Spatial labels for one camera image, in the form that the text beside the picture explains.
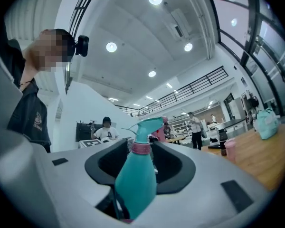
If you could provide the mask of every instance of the black bag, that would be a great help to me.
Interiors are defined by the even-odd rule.
[[[248,101],[250,102],[251,106],[252,106],[253,108],[258,107],[258,105],[259,105],[258,99],[257,99],[255,96],[252,96],[252,94],[250,93],[249,90],[247,90],[247,92],[248,92],[249,95],[250,95],[250,99],[248,99]]]

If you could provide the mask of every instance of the teal spray bottle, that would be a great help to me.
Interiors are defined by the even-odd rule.
[[[137,123],[138,130],[128,155],[115,181],[115,191],[127,207],[130,219],[137,218],[156,195],[156,177],[150,156],[148,135],[161,129],[166,117],[150,118]]]

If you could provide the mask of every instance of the man in white t-shirt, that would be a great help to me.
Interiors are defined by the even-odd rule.
[[[196,149],[198,146],[199,150],[201,150],[203,142],[201,140],[200,120],[197,117],[195,117],[192,112],[189,112],[188,115],[191,119],[190,125],[191,125],[191,130],[192,130],[193,148]]]
[[[111,119],[107,116],[103,119],[103,127],[98,129],[95,133],[92,132],[92,139],[100,138],[100,140],[102,140],[104,138],[109,138],[114,140],[117,139],[118,136],[118,131],[114,127],[111,127]]]
[[[211,116],[212,116],[212,122],[213,122],[214,124],[217,124],[218,122],[217,122],[216,117],[215,117],[213,114],[211,114]]]

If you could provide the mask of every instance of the white shirt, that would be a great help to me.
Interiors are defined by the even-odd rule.
[[[195,116],[191,118],[191,130],[193,133],[198,133],[201,131],[200,120]]]
[[[119,133],[114,127],[110,127],[110,128],[102,127],[101,129],[98,129],[94,135],[100,139],[103,139],[103,138],[117,139],[117,137],[119,136]]]

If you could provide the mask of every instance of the person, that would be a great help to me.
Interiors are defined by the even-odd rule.
[[[31,142],[42,142],[50,152],[47,107],[37,96],[34,77],[40,71],[55,67],[56,62],[71,61],[75,40],[64,29],[46,29],[22,52],[17,40],[8,40],[5,24],[1,23],[0,57],[23,93],[7,129],[24,135]]]
[[[213,122],[214,124],[217,124],[218,122],[217,122],[216,117],[215,117],[213,114],[211,114],[211,116],[212,116],[212,122]]]
[[[246,116],[246,122],[247,122],[247,124],[252,124],[252,122],[253,122],[253,117],[252,117],[251,111],[249,111],[247,116]]]
[[[163,133],[165,134],[166,138],[171,138],[171,128],[168,123],[164,124]]]
[[[111,126],[111,119],[106,116],[103,119],[103,127],[98,129],[95,133],[91,133],[92,139],[104,139],[109,138],[111,140],[117,139],[119,136],[118,131]]]
[[[197,146],[199,147],[199,150],[201,150],[202,147],[202,141],[201,141],[201,128],[200,128],[200,120],[193,115],[192,112],[188,113],[190,119],[191,119],[191,130],[192,130],[192,143],[193,148],[196,149]]]

